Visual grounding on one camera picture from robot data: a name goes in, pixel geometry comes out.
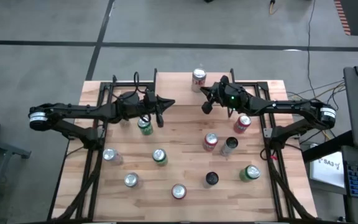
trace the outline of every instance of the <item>wooden tabletop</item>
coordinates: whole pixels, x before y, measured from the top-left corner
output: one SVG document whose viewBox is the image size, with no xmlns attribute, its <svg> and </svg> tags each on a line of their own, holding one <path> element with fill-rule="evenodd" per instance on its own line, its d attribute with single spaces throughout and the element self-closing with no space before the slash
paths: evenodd
<svg viewBox="0 0 358 224">
<path fill-rule="evenodd" d="M 228 73 L 208 73 L 206 86 L 217 82 L 222 75 L 229 76 Z M 265 81 L 271 99 L 287 100 L 282 80 Z M 80 105 L 96 105 L 99 84 L 97 81 L 84 82 Z M 252 124 L 244 134 L 236 134 L 233 124 L 239 115 L 233 113 L 228 118 L 226 108 L 218 105 L 214 106 L 211 114 L 204 114 L 201 105 L 205 96 L 192 92 L 190 86 L 191 73 L 157 74 L 156 94 L 175 99 L 176 103 L 164 112 L 163 128 L 157 127 L 155 117 L 152 116 L 154 133 L 150 136 L 141 135 L 136 125 L 138 119 L 130 120 L 131 125 L 127 127 L 108 125 L 106 147 L 117 149 L 124 163 L 114 166 L 111 162 L 103 161 L 94 221 L 277 220 L 269 170 L 267 163 L 259 157 L 259 152 L 264 148 L 259 117 L 252 117 Z M 254 94 L 252 88 L 246 89 Z M 114 94 L 128 90 L 133 88 L 116 88 Z M 275 119 L 277 125 L 281 126 L 293 122 L 290 114 L 275 114 Z M 92 126 L 92 120 L 76 119 L 75 124 L 86 128 Z M 206 152 L 202 147 L 207 133 L 216 133 L 219 137 L 213 152 Z M 230 136 L 235 136 L 239 145 L 229 157 L 220 156 L 219 149 Z M 298 145 L 295 140 L 288 140 L 288 143 Z M 72 141 L 68 152 L 81 145 L 79 140 Z M 168 164 L 165 167 L 157 166 L 152 159 L 152 152 L 158 148 L 167 152 Z M 286 147 L 282 152 L 292 192 L 307 211 L 316 216 L 301 152 L 291 147 Z M 52 217 L 59 216 L 78 193 L 85 160 L 86 149 L 67 157 Z M 262 175 L 252 182 L 241 182 L 239 171 L 250 164 L 257 166 Z M 218 174 L 219 182 L 205 189 L 202 182 L 209 171 Z M 141 188 L 130 189 L 124 185 L 124 176 L 130 172 L 139 175 Z M 183 200 L 176 200 L 171 195 L 171 188 L 177 183 L 187 188 Z M 287 214 L 281 191 L 280 198 L 283 212 Z M 85 201 L 84 216 L 88 211 L 88 200 L 89 197 Z"/>
</svg>

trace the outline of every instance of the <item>concrete floor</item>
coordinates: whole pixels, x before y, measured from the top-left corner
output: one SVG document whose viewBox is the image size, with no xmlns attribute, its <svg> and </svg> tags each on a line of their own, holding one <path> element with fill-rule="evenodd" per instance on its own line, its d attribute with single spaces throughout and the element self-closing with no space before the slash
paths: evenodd
<svg viewBox="0 0 358 224">
<path fill-rule="evenodd" d="M 116 0 L 104 41 L 306 46 L 312 3 L 277 1 L 278 11 L 269 16 L 268 0 Z M 107 5 L 108 0 L 0 0 L 0 40 L 96 42 Z M 331 0 L 316 0 L 311 45 L 358 47 L 358 37 L 344 34 Z M 32 151 L 28 161 L 14 157 L 9 164 L 0 190 L 0 223 L 46 219 L 67 140 L 53 131 L 31 130 L 27 113 L 46 102 L 77 103 L 93 50 L 0 45 L 0 139 Z M 358 65 L 358 52 L 310 55 L 314 87 L 340 80 L 344 67 Z M 307 52 L 281 50 L 102 47 L 93 80 L 110 80 L 112 74 L 130 80 L 135 71 L 150 80 L 155 67 L 164 72 L 233 68 L 237 79 L 280 79 L 294 92 L 310 88 Z M 311 92 L 303 96 L 312 97 Z M 336 99 L 340 110 L 333 131 L 338 135 L 350 123 L 346 95 Z M 324 220 L 344 215 L 340 195 L 313 190 L 313 197 Z"/>
</svg>

